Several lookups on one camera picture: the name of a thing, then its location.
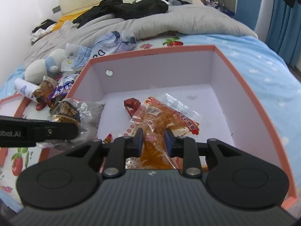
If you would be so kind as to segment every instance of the bed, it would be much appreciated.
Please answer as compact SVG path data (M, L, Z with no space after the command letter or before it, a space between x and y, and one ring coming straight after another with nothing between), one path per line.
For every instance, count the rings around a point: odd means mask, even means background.
M59 1L64 15L77 13L99 2ZM134 33L137 40L134 50L168 47L165 42L173 38L184 46L216 45L245 78L278 132L282 146L277 149L286 152L283 163L290 178L291 200L285 205L285 209L288 209L297 201L301 189L301 84L289 72L283 59L259 41L254 31L216 9L204 6L199 0L190 1L193 4L170 7L166 14L141 19L124 21L108 14L88 22L80 29L67 21L58 31L45 36L30 48L23 69L34 60L45 58L56 48L64 49L66 43L90 47L97 37L113 30L127 29ZM166 31L176 32L159 35ZM22 76L22 73L23 70L18 69L11 79ZM11 94L13 91L5 89L0 97Z

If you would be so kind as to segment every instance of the white cylinder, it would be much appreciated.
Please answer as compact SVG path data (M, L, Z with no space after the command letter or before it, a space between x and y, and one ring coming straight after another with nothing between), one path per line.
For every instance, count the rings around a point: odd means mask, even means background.
M37 85L27 82L21 78L17 78L14 81L14 88L16 92L38 103L37 99L33 97L33 92L38 88Z

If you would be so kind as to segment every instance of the plush toy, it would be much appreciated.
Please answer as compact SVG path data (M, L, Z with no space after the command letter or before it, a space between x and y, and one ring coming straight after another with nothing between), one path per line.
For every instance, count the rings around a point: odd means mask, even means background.
M44 76L53 76L61 72L62 61L67 57L65 50L56 49L46 59L32 62L25 70L25 81L40 84Z

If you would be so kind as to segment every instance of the orange cloth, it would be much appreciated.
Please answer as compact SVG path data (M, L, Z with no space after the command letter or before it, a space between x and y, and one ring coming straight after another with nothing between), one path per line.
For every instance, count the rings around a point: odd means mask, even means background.
M81 14L83 14L84 12L86 12L88 10L89 9L81 11L79 13L70 14L70 15L60 17L59 20L58 20L58 23L55 25L55 27L53 28L52 31L59 30L66 21L70 20L72 22L74 19L76 19L78 16L80 16Z

